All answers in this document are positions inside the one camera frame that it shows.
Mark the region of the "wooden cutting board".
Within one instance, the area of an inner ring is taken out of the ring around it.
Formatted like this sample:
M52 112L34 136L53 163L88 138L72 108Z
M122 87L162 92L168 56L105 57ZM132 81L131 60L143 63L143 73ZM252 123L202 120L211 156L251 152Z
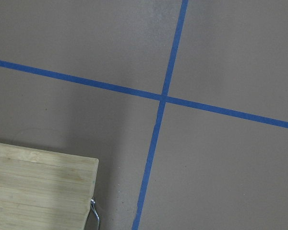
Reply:
M83 230L98 163L0 143L0 230Z

